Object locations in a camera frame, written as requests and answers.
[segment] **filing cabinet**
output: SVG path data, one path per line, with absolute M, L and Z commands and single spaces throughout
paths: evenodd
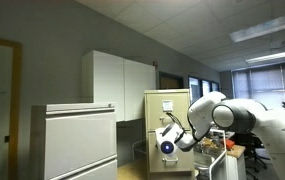
M 176 156 L 169 158 L 156 146 L 155 135 L 155 130 L 157 128 L 174 123 L 174 121 L 166 114 L 167 112 L 170 112 L 179 119 L 182 126 L 187 130 L 187 133 L 189 133 L 190 127 L 187 119 L 187 111 L 190 106 L 189 90 L 146 90 L 144 93 L 147 169 L 149 177 L 152 173 L 193 172 L 193 150 L 182 152 L 178 149 L 175 154 Z

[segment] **window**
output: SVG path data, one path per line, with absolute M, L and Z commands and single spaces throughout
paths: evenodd
M 189 76 L 189 89 L 192 104 L 209 92 L 219 91 L 219 83 Z
M 285 64 L 232 71 L 235 98 L 255 99 L 268 109 L 285 100 Z

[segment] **wall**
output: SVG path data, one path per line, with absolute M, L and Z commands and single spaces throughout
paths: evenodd
M 30 107 L 81 102 L 81 57 L 91 50 L 152 64 L 159 71 L 219 82 L 219 73 L 72 0 L 0 0 L 0 38 L 22 43 L 19 179 L 28 179 Z M 119 162 L 143 136 L 143 121 L 119 125 Z M 126 132 L 134 134 L 124 136 Z
M 231 71 L 220 72 L 221 92 L 227 98 L 234 98 Z

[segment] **floor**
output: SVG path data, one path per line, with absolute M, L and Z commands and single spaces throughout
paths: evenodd
M 262 157 L 268 157 L 267 154 L 263 151 L 258 151 L 258 154 L 261 155 Z M 255 172 L 254 169 L 252 168 L 247 168 L 247 171 L 251 172 L 258 180 L 279 180 L 279 177 L 271 163 L 270 160 L 265 160 L 263 159 L 263 162 L 266 163 L 267 168 L 263 168 L 263 164 L 260 163 L 259 161 L 255 162 L 254 159 L 248 159 L 246 160 L 246 165 L 248 166 L 253 166 L 258 169 L 258 172 Z M 248 180 L 254 180 L 254 178 L 247 173 L 247 179 Z

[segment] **drawer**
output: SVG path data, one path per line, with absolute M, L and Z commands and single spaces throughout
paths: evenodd
M 116 155 L 115 118 L 114 112 L 46 118 L 45 179 Z
M 163 158 L 168 160 L 175 160 L 176 158 L 168 158 L 156 147 L 155 133 L 148 134 L 148 142 L 148 168 L 150 173 L 194 170 L 193 150 L 182 152 L 178 149 L 176 151 L 177 161 L 163 162 Z
M 189 93 L 147 94 L 145 101 L 146 127 L 149 131 L 173 123 L 167 112 L 177 117 L 185 129 L 190 129 L 187 120 L 190 105 Z M 172 107 L 172 110 L 165 109 L 167 108 L 165 106 Z
M 85 172 L 76 174 L 65 180 L 105 180 L 115 179 L 117 177 L 117 160 L 105 163 L 101 166 L 94 167 Z

